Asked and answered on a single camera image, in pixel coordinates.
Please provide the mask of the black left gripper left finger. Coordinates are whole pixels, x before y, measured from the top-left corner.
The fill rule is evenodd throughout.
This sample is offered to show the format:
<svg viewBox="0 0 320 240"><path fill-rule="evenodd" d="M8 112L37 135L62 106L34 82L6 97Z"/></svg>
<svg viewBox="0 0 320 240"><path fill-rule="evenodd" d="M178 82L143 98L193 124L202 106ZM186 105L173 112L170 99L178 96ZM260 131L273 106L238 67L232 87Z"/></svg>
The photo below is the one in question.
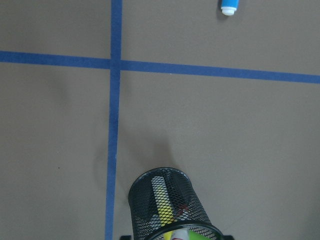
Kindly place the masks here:
<svg viewBox="0 0 320 240"><path fill-rule="evenodd" d="M119 240L132 240L132 236L131 235L122 235Z"/></svg>

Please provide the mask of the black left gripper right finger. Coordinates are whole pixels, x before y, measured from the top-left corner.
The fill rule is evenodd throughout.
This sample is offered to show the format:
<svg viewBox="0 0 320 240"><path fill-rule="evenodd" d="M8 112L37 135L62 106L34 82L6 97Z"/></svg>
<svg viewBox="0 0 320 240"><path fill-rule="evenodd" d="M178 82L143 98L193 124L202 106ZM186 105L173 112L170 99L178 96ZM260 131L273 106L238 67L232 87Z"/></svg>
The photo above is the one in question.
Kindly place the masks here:
<svg viewBox="0 0 320 240"><path fill-rule="evenodd" d="M223 240L235 240L232 235L224 235Z"/></svg>

